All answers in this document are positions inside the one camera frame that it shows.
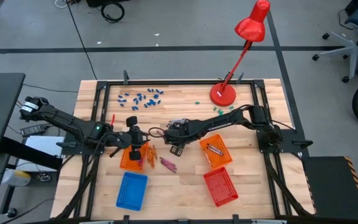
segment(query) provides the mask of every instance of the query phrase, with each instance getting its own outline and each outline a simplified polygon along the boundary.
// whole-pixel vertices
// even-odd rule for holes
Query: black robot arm
[[[136,117],[130,117],[128,132],[114,132],[113,126],[104,122],[85,121],[56,109],[48,100],[41,97],[26,97],[21,110],[21,119],[25,121],[46,121],[62,130],[71,133],[74,137],[89,147],[116,146],[118,150],[132,147],[130,158],[140,159],[140,152],[135,149],[148,141],[147,135],[140,131]]]
[[[243,111],[248,111],[250,121],[243,115]],[[179,122],[172,122],[168,129],[163,132],[166,144],[171,144],[171,152],[177,156],[182,153],[185,144],[199,140],[208,132],[225,128],[234,124],[240,124],[251,130],[265,131],[269,142],[278,144],[282,137],[280,128],[274,126],[267,119],[265,110],[259,105],[244,105],[233,111],[210,118],[204,121],[183,119]]]

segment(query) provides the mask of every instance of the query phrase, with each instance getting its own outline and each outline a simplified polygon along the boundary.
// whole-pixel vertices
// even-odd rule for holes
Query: orange plastic crate
[[[142,160],[143,160],[141,162],[141,166],[138,164],[137,161],[132,161],[129,159],[129,152],[132,150],[132,146],[129,146],[128,148],[126,148],[124,150],[124,153],[122,154],[121,163],[120,163],[119,167],[122,169],[125,169],[125,170],[142,172],[143,166],[145,163],[144,159],[145,159],[146,149],[148,146],[149,146],[149,143],[147,142],[140,148],[140,154],[141,154]]]
[[[211,144],[216,148],[220,149],[223,152],[223,156],[216,154],[213,151],[208,149],[208,145]],[[204,139],[200,141],[201,149],[204,151],[206,158],[209,162],[209,165],[212,169],[217,169],[223,165],[226,165],[233,161],[230,156],[230,153],[226,146],[223,143],[222,137],[220,134],[215,134],[214,136],[209,137],[208,139]]]

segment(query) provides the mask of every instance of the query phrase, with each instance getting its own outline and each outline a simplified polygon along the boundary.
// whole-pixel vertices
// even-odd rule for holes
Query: concrete floor
[[[0,49],[81,48],[67,8],[54,6],[54,0],[5,0],[0,8]],[[244,44],[234,26],[252,9],[254,0],[130,0],[123,2],[126,15],[117,24],[108,24],[99,11],[82,1],[71,7],[85,46],[88,47],[160,47]],[[352,32],[337,24],[337,12],[347,5],[343,0],[271,0],[272,17],[280,45],[330,46],[323,40],[327,31]],[[268,24],[265,41],[251,50],[238,68],[244,78],[282,78]],[[358,87],[358,77],[348,84],[341,78],[348,74],[349,61],[342,57],[311,60],[316,52],[284,51],[283,58],[296,105],[312,156],[350,156],[358,173],[358,121],[351,110],[352,96]],[[126,69],[135,78],[216,78],[223,77],[237,60],[238,50],[204,51],[136,51],[91,52],[95,73],[99,79],[122,78]],[[25,83],[56,90],[77,90],[81,80],[93,79],[86,55],[78,53],[0,54],[0,72],[25,73]],[[23,87],[19,100],[26,96],[44,96],[51,104],[71,113],[75,106],[73,93],[55,93]],[[28,126],[14,111],[10,126],[18,130]],[[50,129],[49,134],[56,135]],[[7,130],[6,136],[21,141],[20,136]],[[43,187],[18,188],[12,206],[20,212],[53,198],[55,184]],[[19,203],[18,198],[26,203]],[[46,220],[52,202],[12,222]],[[7,220],[0,215],[0,223]]]

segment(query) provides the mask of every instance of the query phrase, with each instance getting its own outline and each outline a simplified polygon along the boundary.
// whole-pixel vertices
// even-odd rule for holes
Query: blue basket
[[[142,209],[146,185],[146,175],[125,172],[119,189],[116,206],[140,211]]]

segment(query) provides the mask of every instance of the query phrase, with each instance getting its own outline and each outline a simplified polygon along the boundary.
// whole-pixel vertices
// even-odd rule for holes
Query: wooden table
[[[291,125],[280,80],[266,79],[264,82],[272,118]],[[164,91],[164,94],[160,95],[161,104],[151,108],[144,108],[143,104],[139,104],[139,110],[132,111],[132,99],[136,93],[145,94],[149,98],[152,96],[147,88]],[[234,88],[237,92],[234,107],[252,104],[249,86],[234,85]],[[81,82],[75,116],[90,119],[95,89],[96,81]],[[126,131],[126,118],[136,115],[139,127],[146,131],[155,126],[165,128],[171,119],[208,119],[218,115],[209,99],[210,89],[211,85],[115,86],[110,90],[106,122],[110,123],[112,115],[115,114],[114,130]],[[130,96],[126,96],[128,102],[125,103],[125,107],[121,107],[117,102],[117,96],[124,96],[124,93],[129,93]],[[229,108],[222,109],[225,113],[229,111]],[[158,156],[174,162],[178,172],[174,174],[159,163],[156,163],[155,169],[146,164],[144,174],[148,175],[149,181],[142,210],[135,212],[117,208],[116,199],[125,172],[119,168],[123,151],[109,158],[114,148],[106,148],[99,162],[92,220],[122,220],[123,215],[130,215],[131,220],[231,219],[232,214],[239,214],[240,218],[273,218],[265,163],[263,155],[258,150],[255,131],[236,125],[208,133],[206,138],[216,133],[223,137],[233,158],[233,162],[228,164],[226,169],[234,182],[239,199],[222,207],[215,207],[203,179],[203,174],[211,169],[198,141],[186,145],[181,157],[177,157],[169,152],[170,146],[164,144],[162,139],[152,138],[150,143],[157,148]],[[281,154],[281,159],[288,188],[307,211],[314,213],[301,161],[292,154]],[[76,192],[80,170],[80,156],[75,156],[63,167],[51,217],[58,215]],[[88,194],[84,195],[82,215],[85,214]],[[280,211],[284,213],[281,194],[278,194],[278,201]]]

